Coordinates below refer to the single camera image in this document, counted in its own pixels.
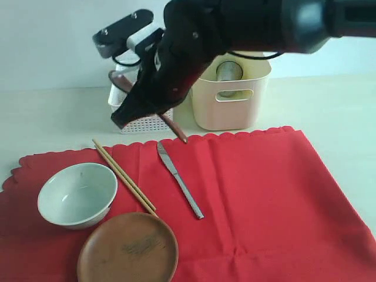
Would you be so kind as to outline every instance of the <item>stainless steel knife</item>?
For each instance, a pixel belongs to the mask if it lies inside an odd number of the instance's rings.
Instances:
[[[166,149],[163,147],[162,143],[158,142],[157,144],[158,154],[162,159],[164,165],[168,168],[170,173],[175,177],[176,181],[178,182],[180,188],[182,189],[184,195],[186,196],[189,205],[192,207],[194,213],[196,214],[198,219],[203,219],[204,215],[202,214],[200,208],[198,207],[197,203],[194,201],[192,195],[190,194],[187,186],[183,182],[183,179],[180,177],[179,173],[177,172],[170,156],[167,154]]]

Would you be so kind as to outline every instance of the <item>cylindrical can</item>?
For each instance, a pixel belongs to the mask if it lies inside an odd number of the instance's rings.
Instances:
[[[237,81],[243,77],[243,68],[238,63],[225,61],[217,68],[217,81]],[[219,95],[222,97],[231,97],[236,91],[223,91]]]

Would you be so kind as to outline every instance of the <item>wooden plate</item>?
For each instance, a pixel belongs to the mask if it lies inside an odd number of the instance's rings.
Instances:
[[[155,216],[128,213],[98,227],[81,250],[80,282],[169,282],[178,249],[170,227]]]

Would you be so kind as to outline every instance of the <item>red cloth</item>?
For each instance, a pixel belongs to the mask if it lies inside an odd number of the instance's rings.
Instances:
[[[309,141],[291,127],[164,140],[201,207],[198,221],[156,151],[156,142],[108,148],[157,207],[179,243],[174,282],[376,281],[376,242]],[[36,199],[59,170],[105,164],[95,150],[24,157],[0,194],[0,280],[76,281],[95,227],[44,221]],[[143,211],[119,182],[105,218]]]

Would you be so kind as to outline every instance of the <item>white table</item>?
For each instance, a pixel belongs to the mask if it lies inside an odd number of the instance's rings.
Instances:
[[[0,182],[22,156],[174,137],[171,132],[120,135],[110,121],[109,89],[0,93]],[[175,111],[187,135],[196,125],[190,100]],[[247,131],[292,125],[324,163],[376,235],[376,74],[273,79],[258,122]]]

